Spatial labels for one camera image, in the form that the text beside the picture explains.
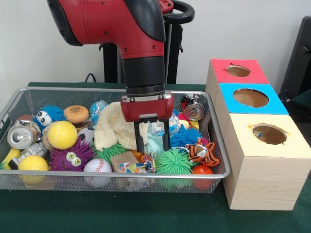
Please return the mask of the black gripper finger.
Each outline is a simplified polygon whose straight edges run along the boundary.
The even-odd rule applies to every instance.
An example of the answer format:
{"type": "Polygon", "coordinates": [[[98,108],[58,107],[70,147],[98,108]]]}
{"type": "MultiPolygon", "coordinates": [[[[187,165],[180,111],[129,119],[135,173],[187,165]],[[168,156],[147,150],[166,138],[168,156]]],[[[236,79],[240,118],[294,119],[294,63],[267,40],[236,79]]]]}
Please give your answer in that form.
{"type": "Polygon", "coordinates": [[[169,119],[162,119],[161,122],[164,124],[164,134],[162,136],[163,149],[168,151],[171,149],[169,119]]]}
{"type": "Polygon", "coordinates": [[[146,124],[143,120],[134,122],[137,152],[144,152],[144,142],[146,137],[146,124]]]}

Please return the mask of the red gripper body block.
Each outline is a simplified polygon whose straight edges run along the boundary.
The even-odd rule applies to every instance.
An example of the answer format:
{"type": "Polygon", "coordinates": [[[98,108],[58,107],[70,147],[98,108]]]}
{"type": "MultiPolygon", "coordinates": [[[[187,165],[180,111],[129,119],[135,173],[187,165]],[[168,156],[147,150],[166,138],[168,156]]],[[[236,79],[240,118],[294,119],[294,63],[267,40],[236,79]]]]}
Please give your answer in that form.
{"type": "Polygon", "coordinates": [[[173,113],[173,94],[144,97],[121,97],[121,109],[125,121],[140,121],[146,118],[169,119],[173,113]]]}

